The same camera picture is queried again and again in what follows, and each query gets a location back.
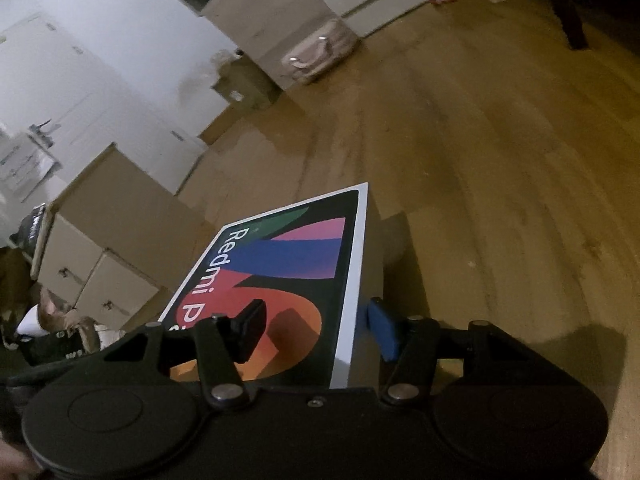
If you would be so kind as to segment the Redmi Pad SE box lid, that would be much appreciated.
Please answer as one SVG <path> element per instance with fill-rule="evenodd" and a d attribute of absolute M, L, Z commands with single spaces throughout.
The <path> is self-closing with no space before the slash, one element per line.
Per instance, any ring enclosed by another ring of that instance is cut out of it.
<path fill-rule="evenodd" d="M 380 215 L 360 183 L 226 224 L 160 315 L 187 330 L 252 300 L 267 325 L 244 382 L 299 389 L 376 387 L 380 350 L 367 306 L 383 293 Z"/>

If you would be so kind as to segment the beige two-drawer cabinet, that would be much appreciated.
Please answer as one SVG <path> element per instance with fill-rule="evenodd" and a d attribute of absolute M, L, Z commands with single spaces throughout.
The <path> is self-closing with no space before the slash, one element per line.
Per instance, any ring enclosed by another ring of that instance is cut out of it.
<path fill-rule="evenodd" d="M 168 305 L 209 226 L 111 144 L 44 207 L 32 277 L 122 330 Z"/>

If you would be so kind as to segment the pink suitcase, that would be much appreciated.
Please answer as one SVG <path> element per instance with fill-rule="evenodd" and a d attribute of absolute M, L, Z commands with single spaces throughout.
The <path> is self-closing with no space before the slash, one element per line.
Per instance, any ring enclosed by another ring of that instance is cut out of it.
<path fill-rule="evenodd" d="M 356 50 L 359 37 L 341 20 L 332 18 L 295 46 L 281 60 L 288 76 L 310 84 Z"/>

